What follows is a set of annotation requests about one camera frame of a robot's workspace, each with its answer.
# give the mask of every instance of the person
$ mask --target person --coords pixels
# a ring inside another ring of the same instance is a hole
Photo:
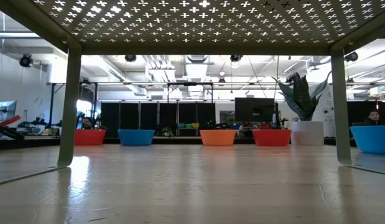
[[[86,129],[86,130],[93,129],[92,118],[84,118],[83,119],[83,129]]]
[[[366,125],[380,125],[380,114],[376,109],[371,110],[368,113],[368,117],[365,120]]]
[[[239,127],[238,136],[239,138],[253,138],[251,130],[257,128],[258,127],[251,121],[243,121],[242,125]]]

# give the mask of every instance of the monitor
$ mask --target monitor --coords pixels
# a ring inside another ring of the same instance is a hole
[[[235,98],[235,120],[272,122],[275,112],[273,98]]]
[[[0,102],[0,121],[6,121],[16,115],[16,101]]]

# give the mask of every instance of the orange planter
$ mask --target orange planter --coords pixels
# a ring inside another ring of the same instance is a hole
[[[235,130],[201,130],[200,136],[206,146],[231,146],[235,140]]]
[[[104,142],[106,130],[82,130],[75,133],[76,146],[97,146]]]
[[[287,146],[292,130],[253,130],[254,141],[258,146]]]

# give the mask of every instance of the white planter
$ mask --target white planter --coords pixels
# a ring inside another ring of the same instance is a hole
[[[301,146],[323,146],[323,123],[321,121],[291,122],[292,144]]]

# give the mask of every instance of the blue planter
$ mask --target blue planter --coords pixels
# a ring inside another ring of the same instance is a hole
[[[385,126],[351,127],[358,149],[365,153],[385,155]]]
[[[154,130],[118,130],[123,146],[148,146],[152,144]]]

